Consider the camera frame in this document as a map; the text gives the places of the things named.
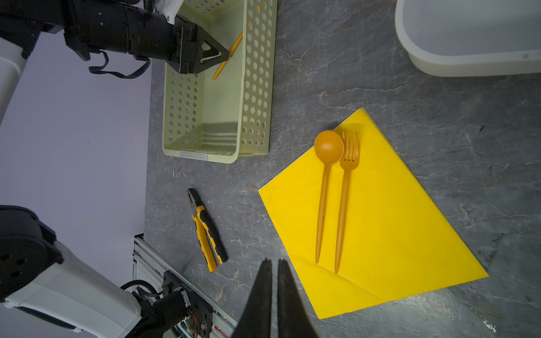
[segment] pliers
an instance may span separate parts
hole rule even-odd
[[[213,251],[210,248],[210,245],[214,248],[216,253],[216,258],[220,264],[227,262],[228,257],[225,248],[223,247],[220,236],[218,235],[218,230],[216,225],[208,215],[207,211],[204,208],[199,195],[195,189],[188,189],[188,199],[192,208],[192,218],[195,222],[195,228],[197,231],[197,239],[199,240],[199,245],[203,251],[204,257],[207,260],[207,267],[210,272],[216,270],[217,265],[214,260]]]

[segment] yellow napkin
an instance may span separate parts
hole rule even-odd
[[[310,148],[259,190],[320,319],[488,277],[443,214],[359,109],[336,132],[357,131],[338,274],[334,273],[344,171],[331,169],[319,264],[315,235],[323,164]]]

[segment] purple wall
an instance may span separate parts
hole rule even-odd
[[[108,53],[108,70],[142,62]],[[41,34],[0,125],[0,204],[27,207],[82,261],[117,285],[131,280],[143,232],[150,69],[137,79],[93,75]],[[0,336],[90,337],[0,306]]]

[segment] yellow plastic basket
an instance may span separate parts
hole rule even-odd
[[[226,49],[243,39],[220,75],[219,65],[183,75],[166,64],[162,149],[166,155],[233,163],[266,155],[278,0],[185,0],[179,15]]]

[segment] spoon handle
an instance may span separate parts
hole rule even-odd
[[[321,241],[323,240],[323,224],[325,221],[325,208],[327,204],[327,184],[329,183],[329,173],[331,167],[326,165],[323,170],[323,179],[321,180],[321,195],[319,196],[319,212],[318,212],[318,232],[315,238],[315,263],[319,263],[319,255],[321,254]]]

